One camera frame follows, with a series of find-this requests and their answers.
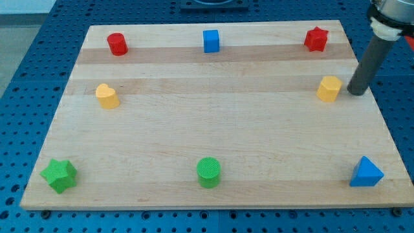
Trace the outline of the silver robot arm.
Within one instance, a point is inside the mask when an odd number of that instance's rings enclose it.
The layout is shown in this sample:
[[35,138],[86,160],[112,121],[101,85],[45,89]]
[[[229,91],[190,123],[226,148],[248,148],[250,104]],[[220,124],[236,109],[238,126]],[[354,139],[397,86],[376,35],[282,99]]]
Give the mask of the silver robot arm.
[[347,84],[355,96],[365,94],[394,44],[401,37],[413,38],[413,0],[371,1],[367,19],[373,37]]

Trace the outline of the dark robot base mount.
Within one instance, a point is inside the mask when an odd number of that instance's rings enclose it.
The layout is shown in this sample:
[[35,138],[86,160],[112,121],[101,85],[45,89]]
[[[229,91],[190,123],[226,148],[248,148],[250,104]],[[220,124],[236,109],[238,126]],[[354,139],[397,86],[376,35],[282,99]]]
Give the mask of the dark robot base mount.
[[179,0],[181,10],[246,10],[249,0]]

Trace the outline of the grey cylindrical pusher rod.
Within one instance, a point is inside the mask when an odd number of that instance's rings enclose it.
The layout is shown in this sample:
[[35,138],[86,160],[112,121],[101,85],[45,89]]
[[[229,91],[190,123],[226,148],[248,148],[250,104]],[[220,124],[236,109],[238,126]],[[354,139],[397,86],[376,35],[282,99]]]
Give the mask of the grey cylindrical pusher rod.
[[359,64],[347,84],[347,90],[355,96],[362,96],[368,89],[369,84],[380,69],[395,41],[388,41],[374,35]]

